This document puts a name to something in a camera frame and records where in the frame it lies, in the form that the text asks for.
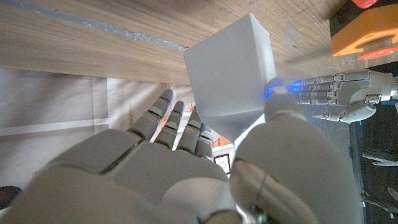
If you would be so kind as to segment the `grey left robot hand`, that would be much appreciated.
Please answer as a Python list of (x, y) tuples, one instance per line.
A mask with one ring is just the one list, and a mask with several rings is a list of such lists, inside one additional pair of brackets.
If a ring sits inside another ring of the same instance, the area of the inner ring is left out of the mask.
[(302, 105), (346, 107), (340, 113), (317, 113), (314, 118), (353, 123), (371, 117), (378, 103), (397, 96), (397, 77), (364, 69), (298, 80), (292, 92)]

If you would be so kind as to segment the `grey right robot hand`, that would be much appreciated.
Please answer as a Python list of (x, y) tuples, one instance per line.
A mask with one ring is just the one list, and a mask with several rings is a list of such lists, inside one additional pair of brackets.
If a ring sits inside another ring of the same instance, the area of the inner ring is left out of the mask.
[(49, 162), (1, 222), (359, 223), (349, 161), (278, 81), (267, 86), (265, 112), (229, 173), (188, 151), (103, 131)]

